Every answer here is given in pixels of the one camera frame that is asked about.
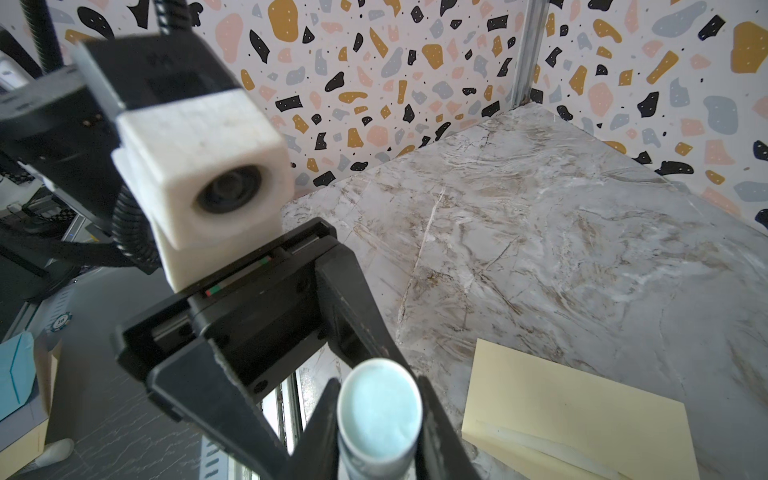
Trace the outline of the cream envelope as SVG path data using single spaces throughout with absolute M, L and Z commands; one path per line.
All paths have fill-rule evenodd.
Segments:
M 529 479 L 696 479 L 682 403 L 480 339 L 462 437 Z

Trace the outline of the blue white glue stick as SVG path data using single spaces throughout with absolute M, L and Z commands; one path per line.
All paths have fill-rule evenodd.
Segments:
M 350 479 L 403 479 L 414 461 L 423 404 L 413 376 L 399 363 L 369 359 L 341 383 L 338 445 Z

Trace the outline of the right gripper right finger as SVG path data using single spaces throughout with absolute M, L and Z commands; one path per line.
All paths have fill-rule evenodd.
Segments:
M 431 382 L 419 376 L 417 386 L 423 403 L 423 421 L 415 454 L 416 478 L 479 480 Z

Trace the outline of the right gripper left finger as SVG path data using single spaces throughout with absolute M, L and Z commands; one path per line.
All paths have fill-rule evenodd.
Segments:
M 338 478 L 339 446 L 337 400 L 338 379 L 326 384 L 299 443 L 281 472 L 282 479 Z

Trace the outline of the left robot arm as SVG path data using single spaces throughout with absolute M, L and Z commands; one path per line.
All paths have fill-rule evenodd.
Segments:
M 285 147 L 228 72 L 61 69 L 2 97 L 1 149 L 111 208 L 112 243 L 63 254 L 134 266 L 129 229 L 154 238 L 173 295 L 120 325 L 113 347 L 159 409 L 264 478 L 337 476 L 345 383 L 328 382 L 293 451 L 258 402 L 323 346 L 350 366 L 405 361 L 335 228 L 282 229 Z

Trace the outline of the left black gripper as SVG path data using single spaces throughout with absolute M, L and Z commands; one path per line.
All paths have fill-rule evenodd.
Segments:
M 354 252 L 337 243 L 314 218 L 150 307 L 118 326 L 119 365 L 260 478 L 278 478 L 287 449 L 245 387 L 264 398 L 326 335 L 351 368 L 384 358 L 413 373 Z

